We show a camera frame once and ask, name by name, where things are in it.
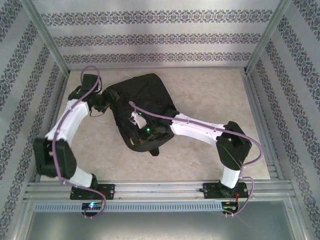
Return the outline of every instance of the vented metal strip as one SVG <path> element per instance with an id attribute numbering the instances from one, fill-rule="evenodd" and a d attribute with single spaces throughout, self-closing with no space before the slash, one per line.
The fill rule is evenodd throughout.
<path id="1" fill-rule="evenodd" d="M 151 213 L 151 212 L 216 212 L 222 211 L 220 201 L 207 202 L 108 202 L 104 212 L 108 213 Z M 81 202 L 39 202 L 37 213 L 78 213 L 82 211 Z"/>

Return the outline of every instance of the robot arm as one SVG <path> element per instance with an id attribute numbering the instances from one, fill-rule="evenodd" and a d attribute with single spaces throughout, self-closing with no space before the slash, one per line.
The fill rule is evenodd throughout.
<path id="1" fill-rule="evenodd" d="M 69 96 L 62 116 L 44 138 L 36 138 L 33 143 L 37 172 L 48 177 L 57 177 L 52 153 L 52 141 L 57 131 L 58 124 L 74 103 L 86 94 L 97 81 L 97 76 L 84 74 L 83 83 L 78 86 Z M 79 102 L 64 119 L 56 138 L 56 154 L 61 176 L 72 184 L 86 188 L 96 189 L 98 181 L 96 176 L 87 173 L 77 166 L 77 161 L 70 148 L 74 135 L 85 116 L 95 108 L 104 113 L 109 103 L 114 101 L 116 95 L 108 91 L 101 93 L 101 85 L 97 85 L 95 91 Z"/>
<path id="2" fill-rule="evenodd" d="M 188 117 L 182 113 L 176 115 L 174 118 L 176 120 L 173 120 L 170 125 L 174 134 L 191 137 L 217 147 L 220 160 L 224 165 L 220 182 L 222 185 L 233 189 L 239 180 L 242 165 L 252 144 L 249 140 L 242 137 L 216 131 L 209 127 L 226 129 L 244 134 L 239 125 L 232 121 L 227 125 L 209 123 Z"/>

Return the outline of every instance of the metal corner post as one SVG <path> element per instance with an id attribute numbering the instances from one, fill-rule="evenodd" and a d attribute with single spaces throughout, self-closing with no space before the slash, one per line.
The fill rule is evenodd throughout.
<path id="1" fill-rule="evenodd" d="M 38 30 L 42 40 L 47 45 L 48 49 L 53 55 L 53 58 L 58 64 L 59 68 L 63 71 L 63 75 L 68 74 L 70 72 L 68 69 L 68 66 L 62 54 L 60 53 L 53 37 L 51 36 L 49 30 L 47 29 L 44 21 L 42 20 L 40 13 L 35 7 L 33 0 L 21 0 L 21 4 L 25 9 L 25 11 L 27 12 L 28 16 L 30 17 L 30 19 L 32 20 L 36 29 Z"/>
<path id="2" fill-rule="evenodd" d="M 261 141 L 261 145 L 264 148 L 264 157 L 267 163 L 274 164 L 274 168 L 277 174 L 277 178 L 279 180 L 283 180 L 284 176 L 282 174 L 280 164 L 275 152 L 275 149 L 272 144 L 272 140 L 270 135 L 266 132 L 268 129 L 261 106 L 259 105 L 259 100 L 257 93 L 253 87 L 253 83 L 250 80 L 250 76 L 248 76 L 245 70 L 240 70 L 242 81 L 244 84 L 244 89 L 246 95 L 248 97 L 249 105 L 252 111 L 253 120 L 256 125 L 256 130 L 259 135 L 259 139 Z"/>
<path id="3" fill-rule="evenodd" d="M 291 0 L 280 0 L 278 6 L 274 10 L 273 15 L 269 23 L 267 24 L 258 44 L 256 45 L 248 64 L 246 65 L 246 73 L 249 74 L 252 72 L 253 68 L 255 67 L 258 59 L 260 58 L 261 53 L 265 49 L 269 39 L 271 38 L 274 30 L 277 28 L 278 23 L 280 22 L 281 18 L 285 14 Z"/>

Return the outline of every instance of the decorative border pattern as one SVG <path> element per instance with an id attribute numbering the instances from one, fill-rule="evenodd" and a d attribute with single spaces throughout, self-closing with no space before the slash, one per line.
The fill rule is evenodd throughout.
<path id="1" fill-rule="evenodd" d="M 26 30 L 24 31 L 19 44 L 12 54 L 9 63 L 6 65 L 6 69 L 3 71 L 0 80 L 0 111 L 2 111 L 2 106 L 5 105 L 6 99 L 8 98 L 11 88 L 15 83 L 18 73 L 20 72 L 23 63 L 26 60 L 27 54 L 31 46 L 33 45 L 38 31 L 35 25 L 30 22 Z"/>
<path id="2" fill-rule="evenodd" d="M 0 180 L 3 179 L 2 175 L 6 171 L 6 165 L 8 165 L 8 160 L 11 158 L 13 147 L 16 144 L 18 134 L 20 133 L 21 127 L 25 121 L 29 106 L 34 97 L 38 82 L 40 81 L 49 55 L 50 51 L 47 46 L 44 45 L 38 59 L 36 60 L 25 89 L 23 90 L 21 99 L 16 111 L 14 112 L 14 117 L 9 124 L 9 129 L 6 131 L 7 135 L 5 135 L 0 149 Z"/>
<path id="3" fill-rule="evenodd" d="M 7 0 L 0 11 L 0 43 L 4 40 L 11 25 L 22 10 L 22 4 L 17 0 Z"/>
<path id="4" fill-rule="evenodd" d="M 163 44 L 256 44 L 259 33 L 178 33 L 129 34 L 96 36 L 56 36 L 58 47 L 113 46 L 113 45 L 163 45 Z"/>
<path id="5" fill-rule="evenodd" d="M 308 153 L 311 155 L 313 166 L 317 169 L 317 174 L 320 175 L 320 144 L 317 142 L 318 139 L 314 137 L 315 132 L 309 124 L 309 119 L 304 112 L 303 106 L 300 104 L 295 87 L 291 83 L 289 75 L 287 74 L 285 66 L 279 57 L 274 43 L 269 41 L 265 46 L 265 50 L 273 65 L 276 76 L 279 78 L 280 85 L 282 86 L 284 95 L 288 100 L 292 115 L 294 116 L 297 126 L 300 129 L 300 133 L 302 134 L 304 144 L 307 147 Z M 275 95 L 271 88 L 267 94 Z"/>
<path id="6" fill-rule="evenodd" d="M 48 27 L 108 24 L 266 23 L 272 10 L 160 10 L 41 14 Z"/>
<path id="7" fill-rule="evenodd" d="M 27 138 L 27 143 L 25 144 L 23 154 L 19 161 L 19 167 L 17 168 L 16 173 L 14 175 L 14 181 L 12 181 L 12 187 L 10 188 L 9 195 L 7 196 L 7 201 L 4 205 L 4 211 L 1 213 L 0 239 L 6 238 L 6 233 L 8 232 L 9 225 L 11 224 L 12 216 L 14 215 L 14 210 L 16 209 L 17 203 L 19 201 L 19 195 L 21 193 L 21 188 L 23 186 L 27 174 L 29 163 L 32 159 L 33 142 L 35 138 L 38 136 L 41 129 L 41 125 L 43 124 L 43 120 L 46 115 L 50 98 L 55 87 L 59 72 L 59 66 L 55 63 L 50 73 L 47 85 L 44 89 L 37 113 L 34 117 L 34 122 L 31 127 L 29 136 Z"/>
<path id="8" fill-rule="evenodd" d="M 320 77 L 319 73 L 313 67 L 314 64 L 310 61 L 307 52 L 302 47 L 301 42 L 297 34 L 294 32 L 288 19 L 283 16 L 280 23 L 277 26 L 283 40 L 289 49 L 291 56 L 295 61 L 295 65 L 298 67 L 303 80 L 306 82 L 306 86 L 309 88 L 309 92 L 312 98 L 315 100 L 315 104 L 318 105 L 320 111 Z"/>
<path id="9" fill-rule="evenodd" d="M 163 52 L 64 55 L 67 64 L 248 61 L 251 52 Z"/>
<path id="10" fill-rule="evenodd" d="M 296 182 L 298 183 L 298 188 L 301 191 L 303 202 L 306 205 L 306 211 L 309 213 L 309 219 L 312 221 L 312 227 L 315 229 L 315 235 L 318 238 L 320 238 L 320 213 L 319 208 L 316 206 L 316 199 L 312 196 L 313 192 L 310 190 L 308 178 L 305 174 L 304 169 L 301 167 L 300 158 L 297 154 L 297 150 L 295 149 L 295 144 L 290 136 L 290 132 L 288 131 L 288 127 L 284 120 L 283 113 L 280 109 L 277 98 L 273 92 L 273 88 L 270 84 L 267 71 L 261 59 L 258 60 L 255 67 L 257 69 L 264 91 L 266 93 L 277 128 L 280 132 L 281 140 L 283 141 L 284 150 L 286 151 L 287 157 L 291 164 L 292 172 L 295 176 Z"/>
<path id="11" fill-rule="evenodd" d="M 293 0 L 293 3 L 310 26 L 316 39 L 320 41 L 320 7 L 318 7 L 318 3 L 315 0 Z"/>

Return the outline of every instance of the aluminum frame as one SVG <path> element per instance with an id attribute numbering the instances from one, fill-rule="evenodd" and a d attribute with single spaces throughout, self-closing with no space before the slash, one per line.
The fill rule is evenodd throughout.
<path id="1" fill-rule="evenodd" d="M 108 200 L 113 205 L 127 203 L 213 203 L 232 201 L 234 199 L 217 198 L 205 199 L 199 191 L 203 183 L 217 183 L 218 181 L 100 181 L 100 184 L 115 184 L 114 200 Z M 70 200 L 71 187 L 60 185 L 58 181 L 30 182 L 26 188 L 18 222 L 13 230 L 11 240 L 26 239 L 28 229 L 36 206 L 39 203 L 55 203 L 61 206 L 68 203 L 87 203 L 88 200 Z M 310 239 L 304 224 L 301 210 L 290 180 L 256 180 L 252 198 L 253 201 L 283 201 L 291 228 L 296 240 Z"/>

